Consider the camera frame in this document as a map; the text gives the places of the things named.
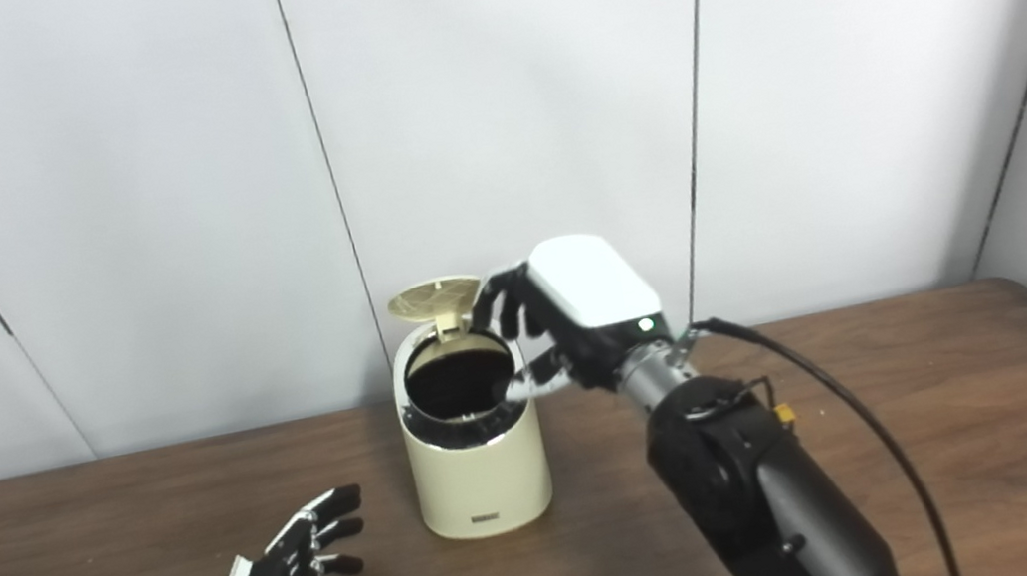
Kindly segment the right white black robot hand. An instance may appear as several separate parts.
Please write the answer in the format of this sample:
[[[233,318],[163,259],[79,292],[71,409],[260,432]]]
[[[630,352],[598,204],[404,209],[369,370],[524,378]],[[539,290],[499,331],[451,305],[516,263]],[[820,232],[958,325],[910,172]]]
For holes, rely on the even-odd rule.
[[[470,330],[551,342],[494,383],[498,401],[528,401],[570,384],[618,392],[633,350],[673,339],[658,292],[589,233],[545,239],[525,260],[486,275],[471,310]]]

